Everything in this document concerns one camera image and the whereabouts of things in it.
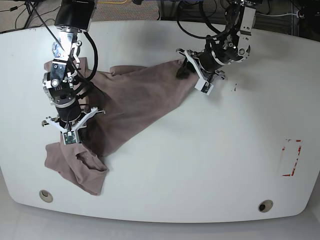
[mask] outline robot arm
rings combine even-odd
[[[202,52],[177,49],[185,56],[183,65],[177,72],[177,78],[183,79],[190,72],[196,72],[199,80],[195,88],[207,95],[218,79],[225,79],[220,69],[233,62],[240,63],[250,54],[251,29],[255,20],[256,4],[261,0],[234,0],[225,10],[227,25],[217,37],[207,36]]]
[[[225,78],[225,73],[218,70],[219,68],[248,58],[256,12],[254,5],[260,1],[262,0],[236,0],[231,4],[225,11],[228,24],[223,32],[206,23],[217,35],[205,37],[206,44],[202,52],[177,50],[185,56],[177,77],[183,79],[190,72],[196,72],[199,80],[195,88],[208,95],[214,87],[215,80]],[[44,75],[43,90],[50,103],[55,106],[58,117],[47,117],[42,121],[42,126],[53,125],[58,128],[65,145],[82,142],[78,131],[86,128],[89,118],[104,113],[97,107],[83,110],[79,104],[79,99],[87,96],[95,87],[90,80],[97,71],[98,51],[88,30],[96,4],[97,0],[62,0],[55,20],[55,26],[60,29],[59,38],[52,46],[54,59],[51,71]],[[82,42],[78,40],[77,35],[82,32],[94,50],[94,67],[92,74],[87,78],[79,72],[78,56]]]
[[[94,88],[90,80],[98,67],[97,48],[88,34],[91,19],[97,1],[93,0],[63,0],[55,20],[55,26],[60,29],[58,41],[52,45],[54,59],[51,71],[43,78],[43,90],[51,105],[54,105],[58,117],[47,117],[42,126],[53,125],[62,133],[64,144],[80,143],[79,130],[86,127],[86,122],[97,113],[104,113],[97,107],[86,111],[81,108],[79,99],[88,95]],[[79,72],[78,58],[82,42],[78,40],[78,33],[84,35],[91,42],[94,50],[94,67],[92,74],[85,78]]]

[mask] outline red marking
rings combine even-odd
[[[301,140],[296,140],[296,143],[301,143],[302,141]],[[296,162],[294,164],[294,167],[293,167],[293,170],[292,170],[292,173],[291,174],[285,174],[285,175],[282,175],[283,177],[292,177],[295,172],[296,172],[296,167],[297,167],[297,163],[298,163],[298,160],[299,160],[299,156],[300,156],[300,152],[301,152],[301,145],[299,146],[298,148],[298,158],[296,159]]]

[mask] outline round hole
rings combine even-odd
[[[45,201],[46,203],[52,203],[52,201],[54,200],[54,198],[52,197],[52,195],[50,194],[50,192],[46,191],[46,190],[41,190],[39,192],[39,196],[40,198]]]
[[[271,200],[265,200],[262,203],[259,204],[258,210],[261,213],[267,213],[270,211],[270,209],[273,207],[274,202]]]
[[[266,205],[261,204],[261,205],[259,206],[260,212],[263,211],[263,210],[265,210],[265,209],[266,209]]]

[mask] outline cloth fold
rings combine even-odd
[[[110,72],[97,71],[91,81],[105,97],[94,89],[84,102],[89,108],[104,109],[105,114],[87,121],[83,143],[64,145],[61,140],[47,145],[45,166],[84,191],[99,195],[108,169],[98,156],[115,152],[177,108],[196,84],[195,74],[183,80],[176,78],[180,66],[181,62],[175,60],[152,67],[114,66]],[[51,62],[44,68],[49,71]],[[85,77],[90,75],[85,58],[81,59],[80,68]]]

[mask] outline yellow cable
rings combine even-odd
[[[126,2],[128,2],[128,0],[120,1],[120,2],[116,2],[116,1],[98,1],[98,4],[125,4]]]

